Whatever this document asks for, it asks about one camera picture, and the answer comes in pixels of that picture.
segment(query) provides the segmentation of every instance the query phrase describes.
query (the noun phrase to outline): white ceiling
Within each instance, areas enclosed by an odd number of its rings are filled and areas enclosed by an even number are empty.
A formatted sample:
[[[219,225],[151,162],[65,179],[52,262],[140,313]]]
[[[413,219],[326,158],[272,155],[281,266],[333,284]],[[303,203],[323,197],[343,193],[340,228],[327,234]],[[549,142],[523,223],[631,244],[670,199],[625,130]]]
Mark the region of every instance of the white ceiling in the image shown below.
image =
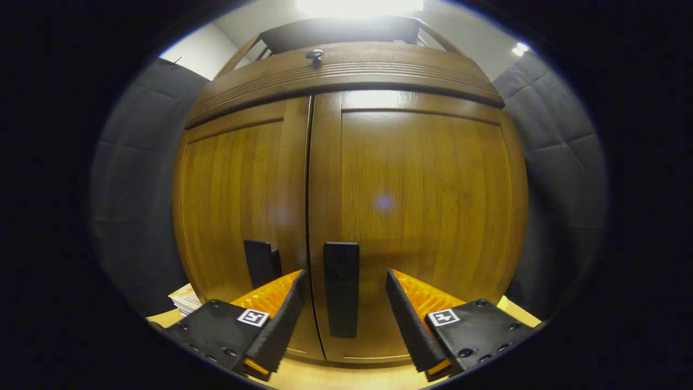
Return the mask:
[[[241,47],[256,34],[297,20],[314,17],[296,7],[296,0],[256,0],[220,17],[214,24]],[[423,11],[404,15],[417,17],[472,58],[491,79],[495,79],[518,56],[511,50],[518,39],[501,31],[492,21],[468,8],[441,0],[425,0]],[[247,54],[254,60],[261,45]]]

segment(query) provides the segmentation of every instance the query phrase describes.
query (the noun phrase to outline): wooden door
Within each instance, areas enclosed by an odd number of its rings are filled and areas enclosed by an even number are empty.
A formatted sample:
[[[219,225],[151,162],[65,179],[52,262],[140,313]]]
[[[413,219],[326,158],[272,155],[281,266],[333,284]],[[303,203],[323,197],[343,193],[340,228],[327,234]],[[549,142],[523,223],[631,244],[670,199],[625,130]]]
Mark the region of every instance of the wooden door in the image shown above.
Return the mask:
[[[392,267],[463,300],[497,303],[525,234],[525,163],[508,114],[415,92],[320,94],[308,237],[327,360],[408,358],[385,294]],[[355,339],[330,336],[323,245],[360,245]]]
[[[284,274],[307,267],[309,97],[206,122],[183,134],[173,189],[176,240],[202,302],[253,290],[243,240],[279,249]],[[289,353],[323,359],[306,292]]]

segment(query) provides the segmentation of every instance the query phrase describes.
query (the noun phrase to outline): wooden cabinet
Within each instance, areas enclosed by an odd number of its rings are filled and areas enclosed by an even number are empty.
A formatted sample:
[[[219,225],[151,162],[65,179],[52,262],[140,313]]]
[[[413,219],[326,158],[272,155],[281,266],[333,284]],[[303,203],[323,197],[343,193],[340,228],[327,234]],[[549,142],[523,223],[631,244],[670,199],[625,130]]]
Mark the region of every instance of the wooden cabinet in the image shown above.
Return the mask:
[[[385,295],[392,267],[463,300],[497,303],[514,274],[527,187],[501,110],[399,91],[320,94],[310,143],[308,236],[325,355],[407,358]],[[330,336],[322,246],[360,246],[355,339]]]
[[[183,134],[174,226],[183,266],[202,302],[230,302],[252,290],[243,240],[279,248],[283,273],[308,266],[309,103],[309,97],[299,97],[260,105]],[[309,300],[289,347],[297,355],[323,359]]]
[[[392,38],[376,27],[374,40]],[[310,270],[289,353],[408,359],[385,294],[387,268],[463,300],[497,303],[510,283],[527,214],[515,129],[488,78],[451,45],[305,47],[284,36],[244,46],[191,111],[173,190],[184,268],[201,300],[231,301],[252,290],[243,240],[268,241],[283,273]],[[261,38],[272,57],[233,70]],[[324,50],[321,60],[306,58],[313,49]],[[359,244],[355,338],[331,334],[330,241]]]

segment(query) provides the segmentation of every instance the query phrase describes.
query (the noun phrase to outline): stack of papers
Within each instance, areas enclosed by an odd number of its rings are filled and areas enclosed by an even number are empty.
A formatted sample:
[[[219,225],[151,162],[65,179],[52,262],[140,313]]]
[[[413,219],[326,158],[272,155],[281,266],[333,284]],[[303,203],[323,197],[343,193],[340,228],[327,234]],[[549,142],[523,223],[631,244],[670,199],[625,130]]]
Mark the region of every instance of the stack of papers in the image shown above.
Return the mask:
[[[202,306],[198,296],[193,291],[193,287],[190,286],[190,283],[179,288],[168,297],[171,298],[173,304],[178,308],[180,315],[183,317]]]

